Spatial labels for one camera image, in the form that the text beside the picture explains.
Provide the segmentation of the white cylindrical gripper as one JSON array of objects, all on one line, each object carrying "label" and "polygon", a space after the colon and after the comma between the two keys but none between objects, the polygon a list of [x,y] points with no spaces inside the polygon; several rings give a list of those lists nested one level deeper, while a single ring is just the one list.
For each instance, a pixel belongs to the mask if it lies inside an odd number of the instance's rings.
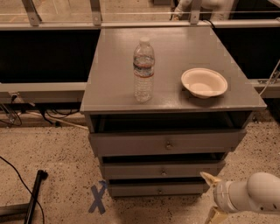
[{"label": "white cylindrical gripper", "polygon": [[203,171],[200,176],[209,186],[214,187],[213,197],[217,204],[211,207],[205,224],[221,224],[228,214],[249,209],[246,181],[221,181],[221,178]]}]

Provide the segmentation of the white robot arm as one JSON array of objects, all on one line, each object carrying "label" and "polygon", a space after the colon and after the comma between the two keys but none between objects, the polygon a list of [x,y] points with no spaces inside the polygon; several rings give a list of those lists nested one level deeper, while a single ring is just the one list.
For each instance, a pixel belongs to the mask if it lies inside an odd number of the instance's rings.
[{"label": "white robot arm", "polygon": [[280,178],[270,173],[254,173],[244,181],[226,181],[203,171],[200,176],[213,189],[215,202],[205,224],[221,224],[229,214],[245,211],[280,214]]}]

